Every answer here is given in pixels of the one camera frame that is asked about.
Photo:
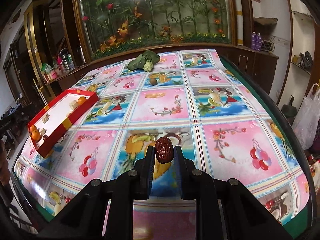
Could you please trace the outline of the white plastic bag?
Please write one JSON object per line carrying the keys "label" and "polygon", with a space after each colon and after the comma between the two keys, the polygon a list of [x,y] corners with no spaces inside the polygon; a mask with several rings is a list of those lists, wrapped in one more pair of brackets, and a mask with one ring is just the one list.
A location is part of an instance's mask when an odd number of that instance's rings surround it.
{"label": "white plastic bag", "polygon": [[313,144],[319,121],[319,84],[314,83],[304,97],[293,122],[293,131],[303,150]]}

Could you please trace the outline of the green snack bag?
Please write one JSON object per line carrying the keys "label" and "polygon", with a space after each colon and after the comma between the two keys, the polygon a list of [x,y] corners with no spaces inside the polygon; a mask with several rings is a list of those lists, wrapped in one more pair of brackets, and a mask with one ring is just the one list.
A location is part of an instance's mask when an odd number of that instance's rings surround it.
{"label": "green snack bag", "polygon": [[50,74],[52,72],[52,67],[47,63],[43,63],[41,67],[41,71],[46,74]]}

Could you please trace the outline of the pink bottle on counter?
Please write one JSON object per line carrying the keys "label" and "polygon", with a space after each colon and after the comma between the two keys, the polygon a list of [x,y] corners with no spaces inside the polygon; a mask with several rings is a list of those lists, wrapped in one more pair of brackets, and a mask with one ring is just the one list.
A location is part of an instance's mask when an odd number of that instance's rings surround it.
{"label": "pink bottle on counter", "polygon": [[59,56],[57,57],[57,65],[59,67],[60,72],[63,74],[64,70],[63,70],[62,60]]}

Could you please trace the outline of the orange tangerine at edge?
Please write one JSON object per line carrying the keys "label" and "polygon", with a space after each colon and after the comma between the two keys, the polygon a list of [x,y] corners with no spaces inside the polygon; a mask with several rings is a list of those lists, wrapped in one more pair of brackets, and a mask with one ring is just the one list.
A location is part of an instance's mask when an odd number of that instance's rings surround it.
{"label": "orange tangerine at edge", "polygon": [[29,127],[29,132],[32,133],[33,131],[37,130],[37,127],[35,125],[31,125]]}

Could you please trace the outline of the grey-brown round cake piece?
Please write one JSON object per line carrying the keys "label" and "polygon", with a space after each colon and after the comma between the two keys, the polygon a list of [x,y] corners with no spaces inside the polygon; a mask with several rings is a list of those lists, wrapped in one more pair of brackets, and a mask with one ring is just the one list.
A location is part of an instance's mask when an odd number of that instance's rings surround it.
{"label": "grey-brown round cake piece", "polygon": [[45,128],[40,129],[40,134],[41,135],[44,135],[45,133],[46,133],[46,129]]}

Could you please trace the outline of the flower aquarium display cabinet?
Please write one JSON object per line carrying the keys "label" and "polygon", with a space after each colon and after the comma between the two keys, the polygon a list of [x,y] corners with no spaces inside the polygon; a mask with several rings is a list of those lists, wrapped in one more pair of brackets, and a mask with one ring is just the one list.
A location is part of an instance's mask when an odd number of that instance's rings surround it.
{"label": "flower aquarium display cabinet", "polygon": [[232,0],[73,0],[73,7],[91,61],[174,43],[234,43]]}

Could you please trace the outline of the beige cake cube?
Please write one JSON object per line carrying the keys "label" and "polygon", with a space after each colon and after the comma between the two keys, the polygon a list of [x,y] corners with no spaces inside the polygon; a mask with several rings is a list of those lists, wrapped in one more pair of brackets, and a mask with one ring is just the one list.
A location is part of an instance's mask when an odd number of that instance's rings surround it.
{"label": "beige cake cube", "polygon": [[79,107],[79,103],[77,100],[73,100],[69,103],[69,107],[71,110],[75,110],[77,107]]}

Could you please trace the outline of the green leafy bok choy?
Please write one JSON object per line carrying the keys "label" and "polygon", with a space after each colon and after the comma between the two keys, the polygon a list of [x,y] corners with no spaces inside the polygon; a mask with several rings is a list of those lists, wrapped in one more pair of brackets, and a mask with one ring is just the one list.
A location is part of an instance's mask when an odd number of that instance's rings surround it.
{"label": "green leafy bok choy", "polygon": [[129,71],[143,70],[151,72],[155,64],[160,61],[160,56],[151,50],[146,50],[138,55],[135,59],[131,60],[127,68]]}

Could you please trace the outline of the dark red jujube date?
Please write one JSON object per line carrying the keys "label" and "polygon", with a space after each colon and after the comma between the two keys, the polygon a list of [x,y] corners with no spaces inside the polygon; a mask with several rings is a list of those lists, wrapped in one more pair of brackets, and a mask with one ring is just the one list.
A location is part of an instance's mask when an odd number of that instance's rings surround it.
{"label": "dark red jujube date", "polygon": [[174,147],[171,140],[167,137],[157,139],[155,143],[156,158],[161,164],[169,163],[174,158]]}

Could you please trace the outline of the purple bottles on shelf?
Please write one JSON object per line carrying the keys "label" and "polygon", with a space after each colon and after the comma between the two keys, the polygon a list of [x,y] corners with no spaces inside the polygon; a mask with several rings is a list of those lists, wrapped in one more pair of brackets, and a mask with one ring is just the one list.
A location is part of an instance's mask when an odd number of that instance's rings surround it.
{"label": "purple bottles on shelf", "polygon": [[262,42],[263,39],[260,33],[253,32],[251,37],[251,49],[261,51]]}

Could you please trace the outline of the beige cake chunk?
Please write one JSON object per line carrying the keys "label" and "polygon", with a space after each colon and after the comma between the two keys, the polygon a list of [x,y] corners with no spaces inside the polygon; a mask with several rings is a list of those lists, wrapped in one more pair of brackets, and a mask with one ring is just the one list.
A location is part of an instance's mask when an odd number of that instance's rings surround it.
{"label": "beige cake chunk", "polygon": [[45,124],[49,120],[50,115],[46,114],[42,117],[42,122]]}

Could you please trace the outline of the colourful fruit print tablecloth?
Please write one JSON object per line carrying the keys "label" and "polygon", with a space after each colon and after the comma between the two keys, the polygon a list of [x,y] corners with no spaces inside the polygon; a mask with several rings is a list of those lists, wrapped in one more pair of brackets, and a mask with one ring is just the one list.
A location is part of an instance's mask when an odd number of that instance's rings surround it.
{"label": "colourful fruit print tablecloth", "polygon": [[[306,156],[277,105],[213,49],[159,56],[149,73],[117,60],[71,84],[97,93],[98,101],[46,157],[28,129],[12,178],[39,236],[302,237],[313,223],[315,192]],[[134,199],[135,163],[161,137],[194,162],[195,200],[181,199],[174,158],[155,159],[149,199]]]}

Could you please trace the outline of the red shallow cardboard box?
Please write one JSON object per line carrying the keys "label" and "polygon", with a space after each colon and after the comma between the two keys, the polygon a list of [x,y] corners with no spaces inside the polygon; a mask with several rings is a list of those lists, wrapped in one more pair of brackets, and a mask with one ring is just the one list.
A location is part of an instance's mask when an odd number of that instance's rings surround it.
{"label": "red shallow cardboard box", "polygon": [[[81,96],[85,96],[87,100],[75,110],[71,110],[69,103],[73,100],[78,100]],[[46,140],[43,140],[43,135],[38,142],[33,141],[31,138],[35,151],[42,157],[46,157],[66,131],[97,101],[97,93],[79,89],[67,89],[54,98],[27,124],[28,129],[31,125],[35,125],[38,131],[42,128],[46,129],[45,134],[48,136]],[[50,117],[44,124],[42,117],[46,114],[49,114]]]}

